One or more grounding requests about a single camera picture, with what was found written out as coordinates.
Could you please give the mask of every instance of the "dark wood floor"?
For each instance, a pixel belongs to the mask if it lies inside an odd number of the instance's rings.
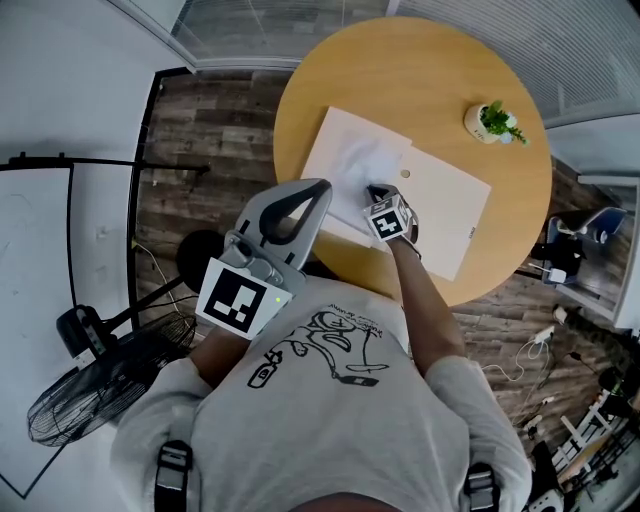
[[[184,171],[151,169],[142,174],[136,237],[156,256],[167,278],[177,275],[174,258],[184,236],[197,229],[225,233],[251,196],[276,183],[273,125],[289,76],[284,72],[236,71],[164,80],[153,111],[145,159],[179,165],[208,164],[212,169],[200,179]],[[595,189],[578,185],[571,171],[556,166],[551,212],[606,202]],[[616,250],[613,262],[600,265],[600,272],[594,274],[601,283],[615,286],[621,279],[628,241]],[[162,284],[151,257],[143,251],[138,251],[136,272],[139,296]],[[175,298],[189,295],[184,286],[174,293]],[[454,312],[464,330],[469,356],[481,365],[501,365],[517,376],[516,353],[535,333],[553,323],[551,310],[556,303],[572,305],[554,289],[513,275],[491,293],[457,306]],[[194,299],[179,304],[189,313],[194,306]],[[143,321],[167,311],[167,307],[150,309]],[[517,382],[508,382],[499,370],[486,371],[498,401],[516,425],[539,409],[542,399],[555,398],[540,409],[552,446],[568,437],[560,416],[577,423],[599,391],[591,370],[567,357],[571,351],[582,354],[596,371],[609,366],[598,348],[558,327],[548,367],[555,369],[544,387],[531,393],[526,405],[532,386],[548,374],[545,371],[538,379],[544,353],[537,360],[528,360],[523,353],[519,361],[526,372]],[[529,449],[522,432],[521,436]]]

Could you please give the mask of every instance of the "shoulder strap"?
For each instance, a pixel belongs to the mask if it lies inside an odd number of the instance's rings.
[[[498,512],[500,487],[489,464],[479,462],[469,468],[464,492],[469,497],[471,512]]]
[[[158,453],[154,489],[155,512],[198,512],[200,510],[200,474],[193,461],[189,443],[195,410],[173,408],[174,422],[169,440]]]

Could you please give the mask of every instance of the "gray t-shirt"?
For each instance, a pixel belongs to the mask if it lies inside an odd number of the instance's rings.
[[[153,509],[155,460],[180,405],[195,414],[203,511],[285,512],[344,492],[458,511],[479,461],[496,472],[500,511],[522,510],[530,467],[480,367],[448,357],[425,380],[407,345],[396,302],[310,278],[213,392],[184,359],[131,407],[112,450],[128,505]]]

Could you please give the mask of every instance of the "round wooden table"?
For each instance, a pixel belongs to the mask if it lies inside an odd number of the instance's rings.
[[[466,131],[467,108],[496,99],[518,118],[529,146],[483,144]],[[547,214],[551,157],[531,96],[493,51],[419,18],[379,18],[332,35],[302,61],[282,96],[274,133],[278,182],[300,177],[329,106],[400,133],[491,185],[455,281],[432,275],[447,304],[484,295],[518,268]],[[420,217],[420,205],[411,206]],[[326,233],[314,252],[342,280],[400,297],[390,255]]]

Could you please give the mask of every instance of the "black fan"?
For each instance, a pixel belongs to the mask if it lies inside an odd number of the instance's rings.
[[[194,327],[193,317],[169,313],[64,375],[29,409],[31,440],[63,446],[116,418],[151,387],[162,367],[187,354]]]
[[[118,339],[111,332],[165,293],[185,282],[199,292],[211,257],[222,254],[224,239],[197,231],[180,244],[180,277],[149,294],[111,320],[76,306],[56,322],[76,368],[47,389],[27,413],[29,437],[46,446],[64,446],[115,419],[153,384],[159,371],[184,357],[195,332],[195,318],[177,312],[158,318]]]

